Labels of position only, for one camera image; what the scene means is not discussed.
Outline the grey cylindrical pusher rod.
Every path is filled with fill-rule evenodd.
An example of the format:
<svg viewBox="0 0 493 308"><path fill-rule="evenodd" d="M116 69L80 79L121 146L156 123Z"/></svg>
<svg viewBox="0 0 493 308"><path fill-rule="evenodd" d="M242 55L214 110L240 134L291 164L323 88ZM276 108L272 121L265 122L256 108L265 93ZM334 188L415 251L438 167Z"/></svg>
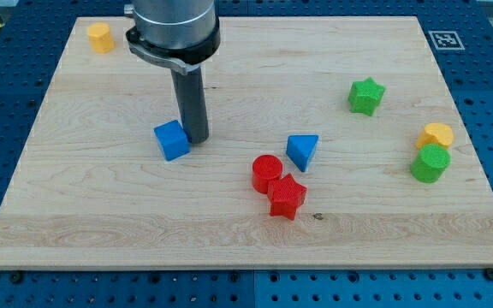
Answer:
<svg viewBox="0 0 493 308"><path fill-rule="evenodd" d="M191 144L201 144L209 138L209 123L201 68L188 74L171 72L181 124Z"/></svg>

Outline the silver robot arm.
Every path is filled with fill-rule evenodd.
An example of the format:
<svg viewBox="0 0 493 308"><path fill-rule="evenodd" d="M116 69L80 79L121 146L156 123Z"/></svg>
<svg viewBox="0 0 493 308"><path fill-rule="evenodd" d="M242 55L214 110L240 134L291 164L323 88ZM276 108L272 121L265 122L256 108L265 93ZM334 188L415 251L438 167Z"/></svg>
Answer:
<svg viewBox="0 0 493 308"><path fill-rule="evenodd" d="M213 0L132 0L124 13L134 20L126 32L130 51L171 72L181 124L192 144L209 138L201 64L220 45Z"/></svg>

